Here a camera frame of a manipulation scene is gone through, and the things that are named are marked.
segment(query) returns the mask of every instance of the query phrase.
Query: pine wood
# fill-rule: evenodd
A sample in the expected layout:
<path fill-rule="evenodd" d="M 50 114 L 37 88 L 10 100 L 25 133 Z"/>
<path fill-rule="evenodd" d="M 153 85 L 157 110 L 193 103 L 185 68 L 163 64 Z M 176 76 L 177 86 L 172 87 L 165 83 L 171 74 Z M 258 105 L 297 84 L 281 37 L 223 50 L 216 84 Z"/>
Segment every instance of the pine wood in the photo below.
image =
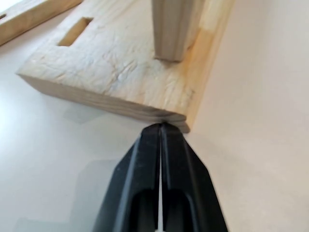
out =
<path fill-rule="evenodd" d="M 82 0 L 23 0 L 0 13 L 0 45 L 76 6 Z"/>
<path fill-rule="evenodd" d="M 42 93 L 189 132 L 233 1 L 207 1 L 195 44 L 169 63 L 154 59 L 151 1 L 85 0 L 17 73 Z"/>
<path fill-rule="evenodd" d="M 182 61 L 196 37 L 205 0 L 152 0 L 155 57 Z"/>

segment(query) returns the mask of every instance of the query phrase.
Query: wood grain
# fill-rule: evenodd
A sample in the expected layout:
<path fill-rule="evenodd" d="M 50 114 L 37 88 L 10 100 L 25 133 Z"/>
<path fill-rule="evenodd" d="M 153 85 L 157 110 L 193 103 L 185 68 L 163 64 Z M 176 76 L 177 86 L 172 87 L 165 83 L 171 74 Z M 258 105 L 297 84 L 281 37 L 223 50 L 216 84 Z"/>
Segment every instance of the wood grain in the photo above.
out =
<path fill-rule="evenodd" d="M 0 13 L 0 45 L 78 5 L 82 0 L 23 0 Z"/>
<path fill-rule="evenodd" d="M 204 3 L 205 0 L 152 0 L 156 58 L 183 60 L 197 37 Z"/>
<path fill-rule="evenodd" d="M 85 0 L 17 73 L 45 94 L 189 132 L 233 2 L 206 2 L 195 44 L 169 63 L 154 59 L 150 1 Z"/>

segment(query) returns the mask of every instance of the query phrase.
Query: black clamp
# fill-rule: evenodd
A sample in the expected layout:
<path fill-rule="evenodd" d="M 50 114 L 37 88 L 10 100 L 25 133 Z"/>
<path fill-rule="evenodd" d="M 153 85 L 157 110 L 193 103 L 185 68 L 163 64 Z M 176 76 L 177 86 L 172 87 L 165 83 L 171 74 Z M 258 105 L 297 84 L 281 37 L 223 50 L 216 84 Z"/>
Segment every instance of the black clamp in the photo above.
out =
<path fill-rule="evenodd" d="M 178 128 L 145 128 L 116 166 L 94 232 L 227 232 L 211 177 Z"/>

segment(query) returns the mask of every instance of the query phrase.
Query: mortise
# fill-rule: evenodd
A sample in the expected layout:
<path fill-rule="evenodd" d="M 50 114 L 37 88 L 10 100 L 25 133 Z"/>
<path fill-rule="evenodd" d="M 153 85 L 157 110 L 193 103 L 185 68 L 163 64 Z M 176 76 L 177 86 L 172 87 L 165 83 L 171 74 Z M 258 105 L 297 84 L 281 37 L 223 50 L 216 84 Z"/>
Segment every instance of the mortise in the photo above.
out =
<path fill-rule="evenodd" d="M 3 19 L 3 18 L 5 18 L 5 17 L 6 17 L 6 14 L 0 15 L 0 19 Z"/>
<path fill-rule="evenodd" d="M 92 20 L 93 18 L 82 17 L 58 43 L 58 46 L 71 46 Z"/>

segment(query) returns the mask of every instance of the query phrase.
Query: white table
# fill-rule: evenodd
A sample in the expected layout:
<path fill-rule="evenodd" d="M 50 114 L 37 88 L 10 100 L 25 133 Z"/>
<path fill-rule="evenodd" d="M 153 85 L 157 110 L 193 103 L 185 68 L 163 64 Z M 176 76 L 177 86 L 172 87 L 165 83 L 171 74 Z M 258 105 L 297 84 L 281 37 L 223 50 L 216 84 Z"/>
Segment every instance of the white table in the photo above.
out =
<path fill-rule="evenodd" d="M 1 232 L 91 231 L 115 165 L 147 126 L 14 74 L 66 15 L 0 47 Z M 309 1 L 236 0 L 186 136 L 231 232 L 309 231 L 308 89 Z"/>

